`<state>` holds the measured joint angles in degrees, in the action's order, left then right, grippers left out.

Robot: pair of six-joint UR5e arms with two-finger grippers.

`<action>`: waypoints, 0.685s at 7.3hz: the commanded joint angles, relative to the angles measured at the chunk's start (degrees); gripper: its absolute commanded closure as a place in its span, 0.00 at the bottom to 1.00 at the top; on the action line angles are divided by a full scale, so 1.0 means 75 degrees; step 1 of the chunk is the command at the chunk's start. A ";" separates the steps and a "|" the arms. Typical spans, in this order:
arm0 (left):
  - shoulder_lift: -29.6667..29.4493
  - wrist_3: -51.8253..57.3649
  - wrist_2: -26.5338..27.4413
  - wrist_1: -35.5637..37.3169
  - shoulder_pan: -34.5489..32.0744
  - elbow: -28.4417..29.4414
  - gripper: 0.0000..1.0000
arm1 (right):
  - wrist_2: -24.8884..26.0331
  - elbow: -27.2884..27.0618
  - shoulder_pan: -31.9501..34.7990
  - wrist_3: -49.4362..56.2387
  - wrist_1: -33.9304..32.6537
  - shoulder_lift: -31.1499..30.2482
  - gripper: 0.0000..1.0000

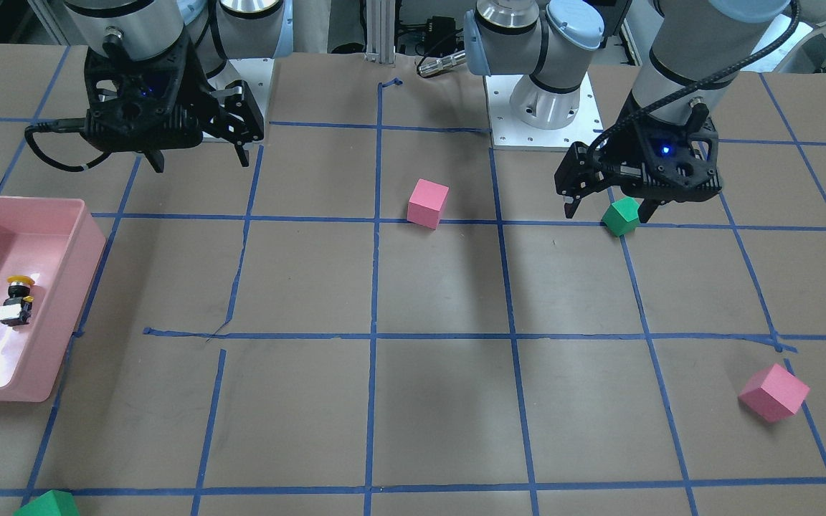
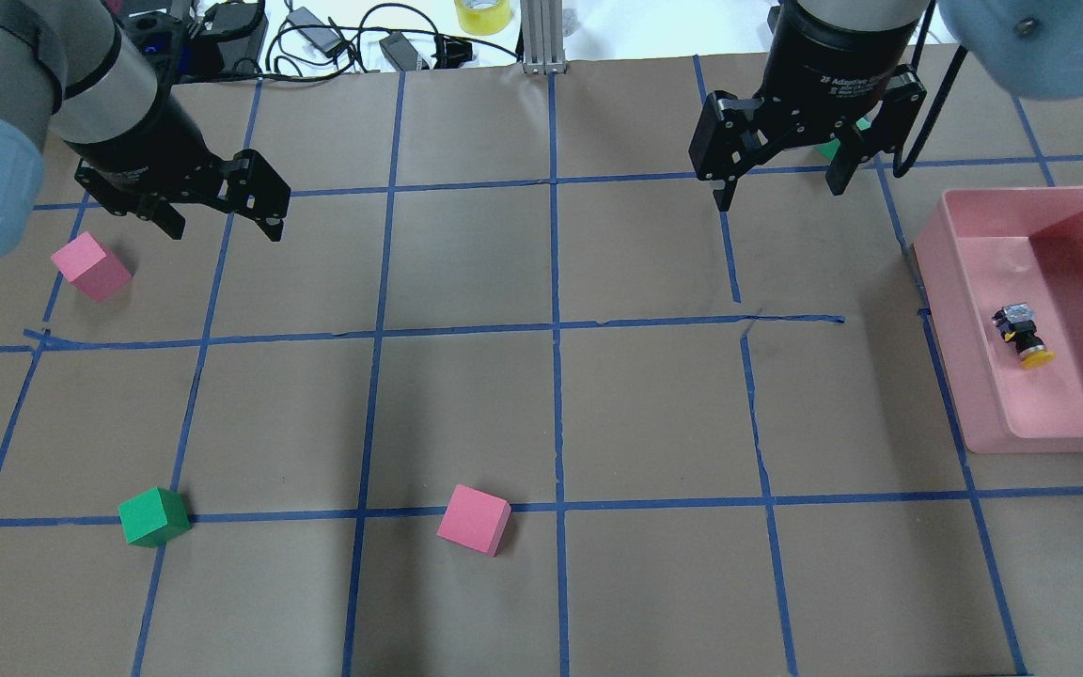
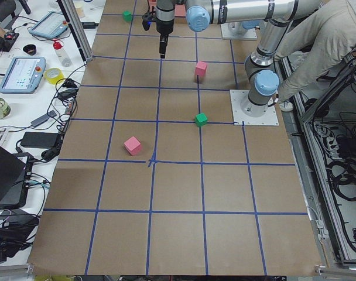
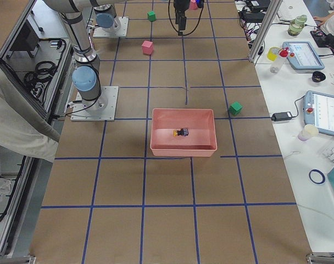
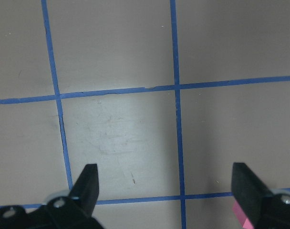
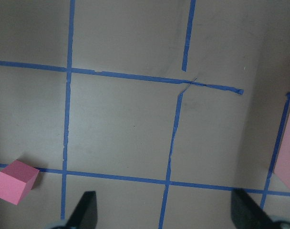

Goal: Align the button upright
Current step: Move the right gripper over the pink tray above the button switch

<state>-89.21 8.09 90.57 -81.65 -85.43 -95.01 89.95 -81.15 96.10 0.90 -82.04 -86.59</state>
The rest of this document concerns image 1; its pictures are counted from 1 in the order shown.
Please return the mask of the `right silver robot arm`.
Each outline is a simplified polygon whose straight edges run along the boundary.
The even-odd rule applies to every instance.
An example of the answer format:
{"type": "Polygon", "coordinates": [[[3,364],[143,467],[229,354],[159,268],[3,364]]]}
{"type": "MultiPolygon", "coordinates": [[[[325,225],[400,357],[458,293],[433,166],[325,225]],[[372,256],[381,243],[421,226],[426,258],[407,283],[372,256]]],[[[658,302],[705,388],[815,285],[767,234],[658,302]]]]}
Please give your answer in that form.
{"type": "Polygon", "coordinates": [[[68,1],[88,51],[89,107],[59,120],[100,151],[138,153],[163,172],[163,152],[192,149],[204,136],[232,144],[242,166],[265,137],[265,117],[236,59],[274,59],[294,50],[291,1],[68,1]]]}

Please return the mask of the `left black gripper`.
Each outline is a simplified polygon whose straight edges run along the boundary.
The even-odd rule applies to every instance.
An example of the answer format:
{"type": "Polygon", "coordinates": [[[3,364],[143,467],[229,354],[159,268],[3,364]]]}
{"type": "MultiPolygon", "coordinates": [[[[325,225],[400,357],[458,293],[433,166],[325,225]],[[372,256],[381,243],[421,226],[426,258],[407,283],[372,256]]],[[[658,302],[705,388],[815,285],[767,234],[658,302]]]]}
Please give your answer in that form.
{"type": "Polygon", "coordinates": [[[638,209],[642,224],[662,201],[703,202],[717,196],[723,180],[711,111],[704,102],[684,102],[682,108],[686,116],[680,125],[647,114],[606,137],[597,149],[571,144],[554,174],[565,219],[576,216],[584,197],[610,186],[643,199],[638,209]]]}

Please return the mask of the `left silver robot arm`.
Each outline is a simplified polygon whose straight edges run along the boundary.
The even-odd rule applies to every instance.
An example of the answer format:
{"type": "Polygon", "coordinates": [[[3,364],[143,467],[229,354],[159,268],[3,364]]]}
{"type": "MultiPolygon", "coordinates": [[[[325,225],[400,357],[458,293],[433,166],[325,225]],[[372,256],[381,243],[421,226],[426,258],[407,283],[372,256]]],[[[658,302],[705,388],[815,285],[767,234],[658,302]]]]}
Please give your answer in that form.
{"type": "MultiPolygon", "coordinates": [[[[723,189],[712,115],[741,69],[781,46],[796,29],[758,48],[796,1],[655,1],[662,17],[617,120],[591,143],[572,143],[554,174],[573,218],[584,197],[616,186],[659,206],[704,202],[723,189]]],[[[517,76],[509,105],[519,121],[560,130],[574,121],[581,87],[605,36],[603,17],[584,1],[478,1],[463,22],[467,65],[478,76],[517,76]]]]}

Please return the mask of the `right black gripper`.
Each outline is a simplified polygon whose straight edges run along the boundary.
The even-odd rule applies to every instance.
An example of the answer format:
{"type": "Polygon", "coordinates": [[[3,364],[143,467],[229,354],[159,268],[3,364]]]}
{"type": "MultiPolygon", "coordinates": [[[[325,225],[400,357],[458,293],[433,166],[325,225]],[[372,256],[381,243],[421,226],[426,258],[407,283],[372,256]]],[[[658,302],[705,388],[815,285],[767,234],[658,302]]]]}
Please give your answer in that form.
{"type": "Polygon", "coordinates": [[[131,42],[108,27],[104,52],[87,53],[83,79],[90,106],[83,138],[106,153],[140,151],[155,173],[163,173],[163,151],[196,147],[207,133],[234,145],[240,166],[248,167],[244,143],[262,137],[262,115],[248,85],[236,80],[213,88],[187,32],[144,61],[134,61],[131,42]]]}

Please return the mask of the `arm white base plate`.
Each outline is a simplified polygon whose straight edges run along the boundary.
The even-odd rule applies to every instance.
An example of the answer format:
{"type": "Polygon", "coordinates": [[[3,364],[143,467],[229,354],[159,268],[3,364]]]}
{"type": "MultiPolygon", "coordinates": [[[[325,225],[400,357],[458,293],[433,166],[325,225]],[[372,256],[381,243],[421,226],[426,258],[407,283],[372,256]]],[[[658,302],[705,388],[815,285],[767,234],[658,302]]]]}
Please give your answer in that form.
{"type": "Polygon", "coordinates": [[[542,90],[527,75],[485,76],[484,83],[496,150],[566,151],[604,130],[589,75],[566,94],[542,90]]]}
{"type": "Polygon", "coordinates": [[[248,85],[252,98],[262,115],[262,137],[252,143],[244,143],[246,147],[265,140],[268,130],[268,108],[273,86],[273,72],[275,71],[275,60],[271,58],[255,59],[231,59],[226,61],[223,68],[217,73],[211,72],[207,76],[207,81],[217,90],[223,90],[227,85],[236,80],[242,80],[248,85]]]}

